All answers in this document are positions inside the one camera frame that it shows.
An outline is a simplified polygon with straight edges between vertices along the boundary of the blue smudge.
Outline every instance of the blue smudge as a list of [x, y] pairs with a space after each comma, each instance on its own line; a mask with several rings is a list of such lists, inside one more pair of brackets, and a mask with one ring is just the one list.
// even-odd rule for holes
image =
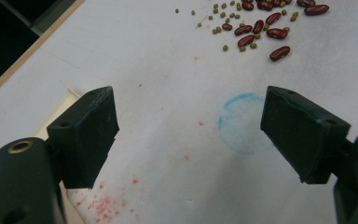
[[244, 93], [228, 100], [219, 118], [219, 137], [228, 148], [242, 155], [265, 150], [268, 143], [260, 131], [264, 98]]

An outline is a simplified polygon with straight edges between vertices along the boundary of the red kidney bean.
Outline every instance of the red kidney bean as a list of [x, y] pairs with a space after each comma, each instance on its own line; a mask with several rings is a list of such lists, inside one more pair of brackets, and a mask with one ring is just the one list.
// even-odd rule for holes
[[246, 37], [242, 38], [240, 41], [238, 41], [238, 48], [251, 44], [255, 40], [254, 35], [247, 35]]
[[287, 37], [287, 31], [283, 29], [269, 29], [266, 31], [267, 36], [273, 37], [275, 39], [285, 39]]
[[223, 29], [223, 30], [226, 30], [226, 31], [230, 31], [230, 30], [232, 30], [232, 25], [230, 25], [230, 24], [228, 24], [228, 23], [224, 23], [224, 24], [222, 25], [222, 29]]
[[297, 4], [301, 7], [313, 7], [316, 5], [313, 0], [297, 0]]
[[250, 33], [252, 31], [252, 28], [253, 27], [251, 25], [245, 25], [245, 26], [239, 27], [234, 31], [234, 35], [243, 35], [243, 34]]
[[280, 60], [281, 58], [283, 58], [284, 56], [288, 55], [290, 52], [290, 47], [289, 46], [283, 46], [280, 49], [275, 49], [270, 55], [270, 59], [273, 62], [276, 62], [278, 60]]
[[267, 17], [266, 24], [271, 25], [281, 17], [281, 12], [275, 12]]
[[271, 11], [274, 5], [272, 3], [266, 2], [266, 1], [259, 1], [257, 3], [257, 7], [262, 10]]
[[260, 33], [264, 28], [264, 22], [262, 20], [259, 20], [255, 23], [253, 33], [258, 34]]
[[242, 7], [243, 7], [243, 9], [245, 9], [247, 11], [252, 11], [255, 6], [250, 2], [244, 1], [244, 2], [242, 2]]
[[307, 16], [316, 16], [324, 14], [330, 7], [327, 5], [316, 5], [313, 7], [306, 7], [304, 12]]
[[275, 7], [279, 7], [281, 5], [282, 0], [272, 0], [272, 5]]

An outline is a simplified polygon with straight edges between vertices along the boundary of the white tabletop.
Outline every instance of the white tabletop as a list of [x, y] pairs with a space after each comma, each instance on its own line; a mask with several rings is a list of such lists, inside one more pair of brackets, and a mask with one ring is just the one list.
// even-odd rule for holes
[[[318, 0], [330, 10], [315, 17], [294, 1], [271, 26], [289, 36], [263, 33], [245, 52], [233, 32], [212, 34], [223, 2], [86, 1], [0, 88], [0, 147], [33, 134], [68, 88], [110, 85], [120, 132], [96, 186], [68, 191], [87, 223], [335, 223], [335, 178], [301, 184], [259, 123], [274, 85], [345, 119], [355, 139], [358, 1]], [[272, 62], [284, 45], [290, 54]]]

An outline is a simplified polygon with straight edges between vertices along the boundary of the dark floor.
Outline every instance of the dark floor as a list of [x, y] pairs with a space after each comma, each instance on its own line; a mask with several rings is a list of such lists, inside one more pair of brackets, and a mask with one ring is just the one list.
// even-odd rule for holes
[[73, 2], [0, 0], [0, 76]]

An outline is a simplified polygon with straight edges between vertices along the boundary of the pile of beans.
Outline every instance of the pile of beans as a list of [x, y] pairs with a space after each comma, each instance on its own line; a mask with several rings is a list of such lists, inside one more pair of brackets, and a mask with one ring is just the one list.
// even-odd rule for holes
[[[261, 1], [261, 0], [255, 0], [256, 7], [260, 10], [266, 10], [271, 11], [275, 7], [285, 7], [286, 5], [290, 5], [292, 3], [292, 0], [267, 0], [267, 1]], [[315, 16], [315, 15], [321, 15], [327, 12], [329, 9], [329, 6], [327, 5], [316, 5], [314, 0], [297, 0], [297, 5], [300, 7], [304, 7], [304, 14], [307, 16]], [[235, 1], [230, 1], [229, 4], [223, 3], [220, 8], [218, 4], [213, 5], [213, 14], [218, 14], [219, 9], [223, 10], [226, 9], [228, 5], [230, 6], [236, 6], [237, 11], [252, 11], [255, 9], [254, 0], [241, 0], [241, 3], [236, 3]], [[196, 12], [194, 10], [191, 11], [192, 15], [195, 15]], [[217, 26], [215, 29], [213, 29], [213, 34], [217, 35], [222, 32], [222, 30], [231, 32], [234, 27], [230, 23], [230, 19], [239, 19], [241, 17], [240, 14], [236, 13], [230, 13], [229, 15], [226, 14], [225, 11], [220, 12], [219, 14], [220, 19], [224, 19], [226, 16], [229, 18], [226, 18], [226, 22], [221, 25], [221, 27]], [[263, 31], [265, 31], [265, 35], [267, 35], [270, 38], [275, 38], [279, 40], [284, 40], [290, 31], [289, 27], [284, 28], [269, 28], [271, 25], [275, 24], [276, 21], [278, 21], [282, 16], [286, 16], [287, 11], [286, 9], [283, 9], [281, 12], [274, 12], [270, 14], [265, 20], [258, 20], [255, 22], [255, 24], [252, 25], [245, 25], [244, 23], [241, 23], [239, 27], [235, 28], [233, 33], [235, 36], [241, 36], [246, 35], [245, 37], [241, 38], [238, 41], [238, 48], [240, 52], [246, 51], [246, 46], [249, 46], [251, 49], [256, 49], [257, 44], [254, 43], [256, 39], [260, 39]], [[290, 21], [296, 21], [298, 17], [298, 12], [295, 12], [292, 14]], [[213, 15], [209, 15], [208, 19], [211, 21], [213, 20]], [[228, 46], [223, 46], [223, 51], [227, 51]], [[273, 62], [276, 62], [280, 60], [281, 58], [287, 56], [290, 52], [290, 47], [283, 46], [281, 48], [278, 48], [274, 50], [272, 53], [270, 53], [269, 57]]]

